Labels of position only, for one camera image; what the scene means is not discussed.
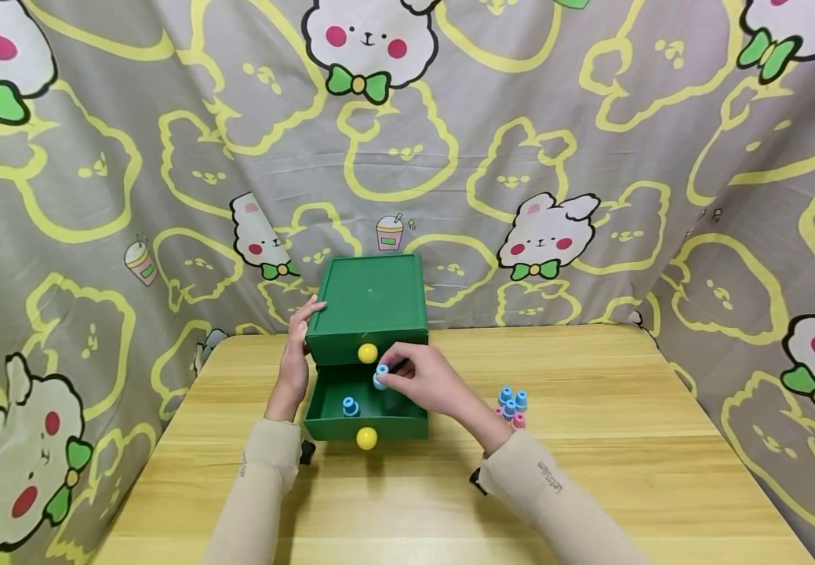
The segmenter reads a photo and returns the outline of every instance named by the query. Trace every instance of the table surface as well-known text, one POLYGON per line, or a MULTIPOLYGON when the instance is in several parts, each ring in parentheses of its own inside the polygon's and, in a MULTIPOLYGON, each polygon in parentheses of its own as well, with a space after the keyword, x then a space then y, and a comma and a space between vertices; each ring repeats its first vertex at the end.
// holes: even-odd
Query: table surface
MULTIPOLYGON (((502 387, 524 388, 528 429, 655 563, 815 563, 638 329, 446 330, 431 341, 493 406, 502 387)), ((96 565, 201 563, 282 344, 248 335, 213 351, 96 565)), ((368 453, 319 444, 282 507, 275 562, 554 563, 534 531, 469 484, 472 438, 433 414, 430 434, 368 453)))

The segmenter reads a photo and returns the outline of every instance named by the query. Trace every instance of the gray cloth backdrop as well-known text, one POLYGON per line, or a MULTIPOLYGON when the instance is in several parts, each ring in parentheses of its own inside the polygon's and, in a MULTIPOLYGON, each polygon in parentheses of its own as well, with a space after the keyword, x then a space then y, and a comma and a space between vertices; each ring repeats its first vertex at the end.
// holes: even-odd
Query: gray cloth backdrop
POLYGON ((638 323, 815 554, 815 0, 562 4, 0 0, 0 563, 398 252, 435 328, 638 323))

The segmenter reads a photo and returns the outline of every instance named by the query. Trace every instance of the right hand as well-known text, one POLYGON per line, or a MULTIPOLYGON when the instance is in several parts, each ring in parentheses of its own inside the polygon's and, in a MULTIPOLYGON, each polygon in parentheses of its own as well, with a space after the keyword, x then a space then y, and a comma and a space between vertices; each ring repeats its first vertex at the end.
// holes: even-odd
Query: right hand
POLYGON ((478 396, 467 386, 434 345, 405 344, 398 341, 379 359, 379 364, 395 367, 407 359, 396 373, 379 375, 379 382, 394 388, 420 408, 457 418, 459 413, 478 401, 478 396))

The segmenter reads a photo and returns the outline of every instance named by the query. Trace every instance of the arm sleeve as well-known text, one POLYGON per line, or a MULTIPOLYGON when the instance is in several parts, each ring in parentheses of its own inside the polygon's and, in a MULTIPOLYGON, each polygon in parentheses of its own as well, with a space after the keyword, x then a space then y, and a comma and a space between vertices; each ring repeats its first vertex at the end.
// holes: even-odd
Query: arm sleeve
POLYGON ((564 474, 526 430, 518 430, 479 469, 478 486, 510 505, 565 565, 647 565, 597 501, 564 474))
POLYGON ((300 427, 259 420, 250 433, 238 477, 206 549, 205 565, 269 565, 275 555, 282 498, 294 484, 300 427))

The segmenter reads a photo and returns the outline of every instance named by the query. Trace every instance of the drawer knob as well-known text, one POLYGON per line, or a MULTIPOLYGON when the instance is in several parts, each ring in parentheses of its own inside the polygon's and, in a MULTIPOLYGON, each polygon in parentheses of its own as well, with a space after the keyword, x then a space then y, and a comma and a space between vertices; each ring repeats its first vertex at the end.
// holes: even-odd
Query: drawer knob
POLYGON ((379 440, 379 435, 376 430, 372 428, 360 428, 360 432, 356 432, 356 445, 364 451, 370 451, 376 446, 379 440))
POLYGON ((376 359, 379 358, 379 350, 373 344, 360 345, 360 349, 356 350, 356 358, 360 359, 360 363, 366 363, 367 365, 375 363, 376 359))

